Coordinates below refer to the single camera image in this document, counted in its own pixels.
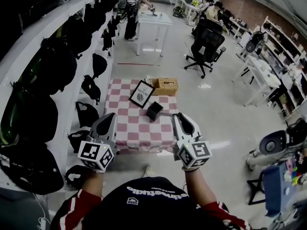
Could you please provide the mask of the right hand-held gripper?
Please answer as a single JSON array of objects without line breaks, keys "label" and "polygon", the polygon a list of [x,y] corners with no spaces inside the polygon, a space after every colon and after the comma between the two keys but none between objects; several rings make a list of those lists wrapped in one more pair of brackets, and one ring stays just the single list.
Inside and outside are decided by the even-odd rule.
[{"label": "right hand-held gripper", "polygon": [[183,113],[173,114],[172,124],[176,144],[173,145],[175,161],[181,161],[184,169],[195,170],[212,156],[210,144],[201,134],[198,124]]}]

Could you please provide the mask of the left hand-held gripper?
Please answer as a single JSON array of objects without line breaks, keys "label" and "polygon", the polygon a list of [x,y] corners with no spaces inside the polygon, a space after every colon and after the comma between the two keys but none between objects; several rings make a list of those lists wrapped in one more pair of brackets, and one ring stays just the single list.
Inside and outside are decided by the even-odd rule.
[{"label": "left hand-held gripper", "polygon": [[78,159],[83,165],[98,173],[104,173],[116,152],[118,117],[109,113],[95,121],[86,139],[81,141]]}]

